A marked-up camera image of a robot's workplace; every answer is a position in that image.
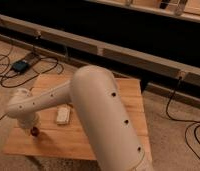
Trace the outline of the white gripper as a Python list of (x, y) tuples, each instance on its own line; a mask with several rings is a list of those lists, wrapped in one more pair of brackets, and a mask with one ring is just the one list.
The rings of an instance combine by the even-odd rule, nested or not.
[(37, 127), (39, 129), (40, 121), (39, 115), (36, 113), (23, 116), (22, 118), (18, 119), (18, 126), (26, 133), (31, 134), (30, 130), (33, 127)]

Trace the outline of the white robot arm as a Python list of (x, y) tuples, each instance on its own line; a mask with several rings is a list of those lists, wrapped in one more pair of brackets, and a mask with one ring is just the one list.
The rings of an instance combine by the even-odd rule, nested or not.
[(7, 104), (6, 114), (30, 129), (37, 112), (71, 103), (102, 171), (154, 171), (126, 111), (113, 73), (89, 65), (70, 80), (37, 96), (20, 88)]

